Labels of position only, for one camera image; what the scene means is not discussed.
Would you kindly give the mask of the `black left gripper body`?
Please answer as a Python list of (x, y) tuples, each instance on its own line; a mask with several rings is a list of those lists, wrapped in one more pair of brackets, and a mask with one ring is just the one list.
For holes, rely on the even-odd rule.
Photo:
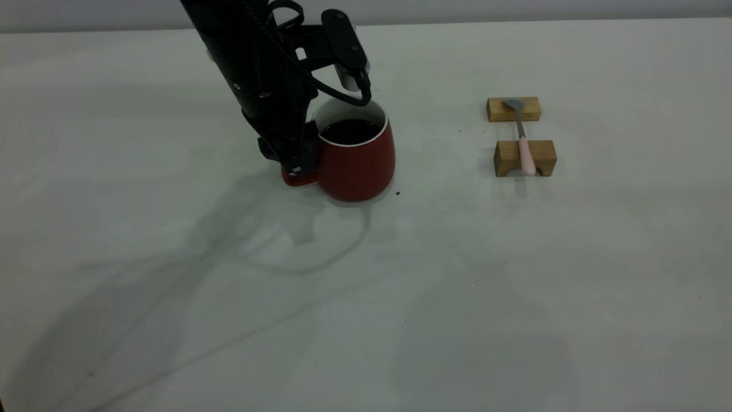
[(301, 138), (318, 91), (270, 40), (216, 40), (214, 61), (245, 119), (264, 138)]

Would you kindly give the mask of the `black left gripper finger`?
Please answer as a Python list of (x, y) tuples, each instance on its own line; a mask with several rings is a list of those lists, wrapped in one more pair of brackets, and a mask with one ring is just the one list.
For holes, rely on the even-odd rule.
[(285, 144), (283, 166), (289, 175), (308, 175), (318, 166), (319, 131), (314, 120), (306, 121), (300, 135)]
[(265, 159), (278, 163), (283, 161), (285, 141), (281, 136), (259, 136), (258, 147)]

